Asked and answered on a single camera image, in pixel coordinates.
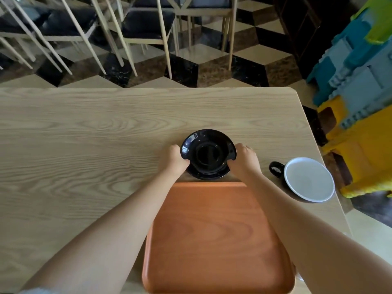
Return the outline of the person's left hand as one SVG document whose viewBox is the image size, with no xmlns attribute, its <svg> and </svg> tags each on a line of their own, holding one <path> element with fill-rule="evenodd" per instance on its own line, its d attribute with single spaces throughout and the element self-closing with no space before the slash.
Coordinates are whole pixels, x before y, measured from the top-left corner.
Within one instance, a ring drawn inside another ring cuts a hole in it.
<svg viewBox="0 0 392 294">
<path fill-rule="evenodd" d="M 181 156 L 179 145 L 165 147 L 159 158 L 159 172 L 167 174 L 174 181 L 178 180 L 187 169 L 187 167 L 180 167 L 180 159 L 184 158 Z"/>
</svg>

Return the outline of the person's right hand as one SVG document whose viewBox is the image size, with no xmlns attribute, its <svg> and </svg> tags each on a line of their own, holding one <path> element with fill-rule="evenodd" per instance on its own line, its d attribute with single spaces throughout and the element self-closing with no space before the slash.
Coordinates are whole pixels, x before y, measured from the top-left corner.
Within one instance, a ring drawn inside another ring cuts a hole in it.
<svg viewBox="0 0 392 294">
<path fill-rule="evenodd" d="M 230 168 L 230 171 L 243 183 L 253 180 L 255 177 L 262 176 L 261 167 L 255 151 L 242 144 L 235 144 L 236 160 L 238 168 Z"/>
</svg>

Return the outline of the black saucer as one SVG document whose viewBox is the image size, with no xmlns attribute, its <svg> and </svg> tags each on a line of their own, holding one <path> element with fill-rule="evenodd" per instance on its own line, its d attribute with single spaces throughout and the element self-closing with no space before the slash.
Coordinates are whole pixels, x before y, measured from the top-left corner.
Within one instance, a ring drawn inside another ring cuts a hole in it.
<svg viewBox="0 0 392 294">
<path fill-rule="evenodd" d="M 181 155 L 200 168 L 215 168 L 236 158 L 231 139 L 214 129 L 201 129 L 189 135 L 180 146 Z"/>
<path fill-rule="evenodd" d="M 202 181 L 216 181 L 226 176 L 230 172 L 230 168 L 227 164 L 212 169 L 209 169 L 208 167 L 200 168 L 190 164 L 187 167 L 186 172 L 192 177 Z"/>
</svg>

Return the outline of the person's left forearm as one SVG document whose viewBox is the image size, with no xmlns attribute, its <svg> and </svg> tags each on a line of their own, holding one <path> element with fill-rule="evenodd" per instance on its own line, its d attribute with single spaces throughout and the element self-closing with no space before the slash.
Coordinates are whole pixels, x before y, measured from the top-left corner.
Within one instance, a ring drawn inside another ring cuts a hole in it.
<svg viewBox="0 0 392 294">
<path fill-rule="evenodd" d="M 170 188 L 185 168 L 165 167 L 57 252 L 18 294 L 120 294 Z"/>
</svg>

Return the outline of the person's right forearm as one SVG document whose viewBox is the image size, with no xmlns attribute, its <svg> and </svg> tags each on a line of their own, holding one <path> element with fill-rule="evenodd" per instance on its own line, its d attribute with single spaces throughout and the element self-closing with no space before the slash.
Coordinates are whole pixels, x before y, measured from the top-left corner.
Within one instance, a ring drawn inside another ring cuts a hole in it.
<svg viewBox="0 0 392 294">
<path fill-rule="evenodd" d="M 392 266 L 302 208 L 262 173 L 242 181 L 255 193 L 312 294 L 392 294 Z"/>
</svg>

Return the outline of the black cup with white inside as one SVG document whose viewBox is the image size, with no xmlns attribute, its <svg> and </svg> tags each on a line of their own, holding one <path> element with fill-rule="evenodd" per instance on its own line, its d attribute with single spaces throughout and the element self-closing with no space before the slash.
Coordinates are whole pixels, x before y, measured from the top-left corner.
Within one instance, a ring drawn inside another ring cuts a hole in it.
<svg viewBox="0 0 392 294">
<path fill-rule="evenodd" d="M 286 164 L 272 161 L 268 169 L 281 181 L 285 189 L 303 201 L 322 203 L 331 199 L 335 193 L 331 173 L 314 159 L 297 157 Z"/>
</svg>

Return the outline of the orange wooden tray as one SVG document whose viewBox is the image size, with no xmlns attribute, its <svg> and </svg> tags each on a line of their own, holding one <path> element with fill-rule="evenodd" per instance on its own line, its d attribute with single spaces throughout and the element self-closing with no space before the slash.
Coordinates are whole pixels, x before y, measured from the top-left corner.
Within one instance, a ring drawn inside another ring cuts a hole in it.
<svg viewBox="0 0 392 294">
<path fill-rule="evenodd" d="M 178 182 L 146 237 L 151 294 L 289 294 L 295 270 L 242 182 Z"/>
</svg>

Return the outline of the yellow plastic stool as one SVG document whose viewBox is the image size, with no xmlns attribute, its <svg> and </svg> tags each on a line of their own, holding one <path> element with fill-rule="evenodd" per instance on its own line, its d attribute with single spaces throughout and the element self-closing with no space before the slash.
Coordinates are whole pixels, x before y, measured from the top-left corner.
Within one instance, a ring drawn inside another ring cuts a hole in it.
<svg viewBox="0 0 392 294">
<path fill-rule="evenodd" d="M 348 115 L 341 96 L 322 103 L 317 111 L 331 108 L 336 126 L 326 134 L 323 154 L 341 155 L 352 182 L 340 189 L 342 196 L 353 198 L 367 193 L 390 191 L 392 197 L 392 104 L 343 129 L 340 121 Z"/>
</svg>

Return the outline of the wooden chair with black seat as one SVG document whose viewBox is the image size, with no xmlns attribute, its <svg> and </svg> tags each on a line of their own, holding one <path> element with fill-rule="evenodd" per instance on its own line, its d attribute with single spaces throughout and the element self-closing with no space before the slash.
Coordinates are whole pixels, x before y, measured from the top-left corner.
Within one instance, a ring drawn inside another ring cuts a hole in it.
<svg viewBox="0 0 392 294">
<path fill-rule="evenodd" d="M 163 45 L 169 78 L 172 79 L 168 39 L 174 32 L 175 52 L 178 55 L 176 9 L 180 0 L 105 0 L 121 45 L 130 66 L 137 75 L 130 45 Z"/>
<path fill-rule="evenodd" d="M 184 3 L 167 0 L 169 10 L 176 16 L 221 16 L 223 18 L 223 41 L 221 51 L 225 51 L 229 42 L 228 70 L 232 69 L 234 36 L 238 0 L 185 0 Z"/>
<path fill-rule="evenodd" d="M 62 7 L 50 7 L 46 4 L 34 3 L 33 0 L 0 0 L 0 45 L 8 49 L 17 60 L 32 69 L 26 58 L 20 54 L 9 42 L 13 39 L 22 48 L 23 52 L 31 62 L 36 61 L 35 55 L 30 50 L 26 40 L 42 52 L 49 62 L 60 73 L 71 70 L 54 49 L 51 42 L 70 42 L 78 47 L 78 43 L 84 43 L 92 54 L 101 71 L 106 74 L 92 44 L 89 41 L 91 34 L 99 25 L 100 8 L 95 4 L 92 6 L 81 6 L 71 8 L 66 0 L 60 0 Z"/>
</svg>

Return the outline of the dark wooden cabinet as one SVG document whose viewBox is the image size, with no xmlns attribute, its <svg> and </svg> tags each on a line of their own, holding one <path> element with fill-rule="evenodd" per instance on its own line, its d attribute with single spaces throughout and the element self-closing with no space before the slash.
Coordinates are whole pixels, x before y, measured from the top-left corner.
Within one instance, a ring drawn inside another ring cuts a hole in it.
<svg viewBox="0 0 392 294">
<path fill-rule="evenodd" d="M 272 0 L 288 35 L 303 79 L 306 79 L 333 37 L 350 22 L 359 0 Z"/>
</svg>

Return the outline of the green plastic stool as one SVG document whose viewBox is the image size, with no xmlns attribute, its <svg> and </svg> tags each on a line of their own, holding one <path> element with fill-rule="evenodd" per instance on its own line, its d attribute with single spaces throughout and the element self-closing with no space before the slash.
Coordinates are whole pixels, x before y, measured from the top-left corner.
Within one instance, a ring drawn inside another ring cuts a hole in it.
<svg viewBox="0 0 392 294">
<path fill-rule="evenodd" d="M 357 19 L 363 13 L 368 14 L 372 21 L 365 40 L 374 45 L 385 43 L 392 35 L 392 0 L 367 0 L 350 20 Z"/>
</svg>

